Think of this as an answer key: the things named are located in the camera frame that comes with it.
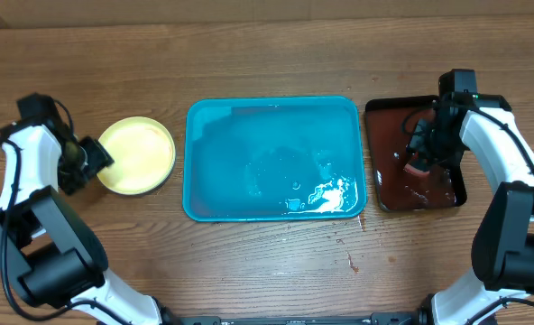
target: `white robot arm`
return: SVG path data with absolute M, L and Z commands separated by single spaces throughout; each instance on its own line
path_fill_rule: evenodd
M 90 138 L 78 143 L 60 121 L 51 98 L 34 94 L 18 104 L 23 119 L 4 128 L 2 135 L 21 149 L 22 163 L 17 171 L 14 147 L 2 143 L 6 169 L 0 218 L 9 208 L 14 174 L 19 172 L 14 205 L 23 216 L 32 214 L 38 221 L 30 218 L 28 227 L 9 229 L 13 237 L 21 238 L 9 241 L 5 256 L 9 280 L 17 294 L 31 306 L 73 305 L 72 309 L 86 312 L 107 325 L 169 323 L 166 308 L 151 296 L 133 290 L 108 268 L 98 239 L 90 229 L 81 226 L 82 220 L 55 195 L 59 186 L 67 193 L 84 186 L 112 163 L 108 153 Z M 53 239 L 52 244 L 30 255 L 20 254 L 22 246 L 45 232 Z M 78 254 L 71 254 L 72 248 Z M 73 290 L 73 285 L 80 287 Z M 94 304 L 81 303 L 89 301 Z
M 507 102 L 477 94 L 472 70 L 452 70 L 439 85 L 436 118 L 419 122 L 411 150 L 422 162 L 451 164 L 459 164 L 464 149 L 472 151 L 495 197 L 474 240 L 474 267 L 431 299 L 431 314 L 434 325 L 479 324 L 502 307 L 500 299 L 534 294 L 534 235 L 527 234 L 534 153 Z

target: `yellow bowl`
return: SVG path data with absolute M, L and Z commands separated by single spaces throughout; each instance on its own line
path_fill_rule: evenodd
M 161 123 L 142 116 L 109 126 L 98 141 L 115 160 L 98 179 L 124 195 L 143 194 L 161 185 L 175 164 L 175 143 Z

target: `wood grain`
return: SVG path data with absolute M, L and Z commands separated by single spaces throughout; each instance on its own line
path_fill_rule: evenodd
M 534 0 L 0 0 L 0 28 L 534 14 Z
M 170 129 L 179 157 L 159 191 L 126 198 L 93 181 L 67 201 L 97 233 L 115 272 L 178 315 L 410 310 L 470 266 L 492 198 L 472 154 L 462 162 L 468 201 L 459 209 L 387 214 L 368 180 L 358 218 L 196 223 L 181 207 L 185 116 L 203 98 L 331 94 L 363 112 L 373 98 L 436 93 L 437 78 L 452 68 L 475 69 L 482 92 L 503 94 L 534 149 L 534 16 L 527 15 L 0 30 L 0 125 L 18 117 L 17 98 L 38 91 L 68 106 L 80 135 L 99 136 L 128 116 Z M 0 189 L 3 170 L 0 153 Z M 66 317 L 52 323 L 93 323 L 78 312 Z M 534 309 L 513 306 L 499 318 L 534 323 Z M 22 321 L 0 288 L 3 323 Z

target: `blue tray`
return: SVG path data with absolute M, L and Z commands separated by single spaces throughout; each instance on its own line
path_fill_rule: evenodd
M 183 208 L 191 218 L 351 218 L 366 202 L 351 100 L 206 99 L 189 110 Z

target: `stain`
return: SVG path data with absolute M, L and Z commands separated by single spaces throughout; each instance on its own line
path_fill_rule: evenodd
M 359 267 L 354 265 L 354 260 L 351 258 L 351 255 L 349 252 L 347 252 L 347 260 L 349 261 L 349 267 L 351 267 L 352 270 L 354 270 L 355 274 L 359 273 Z

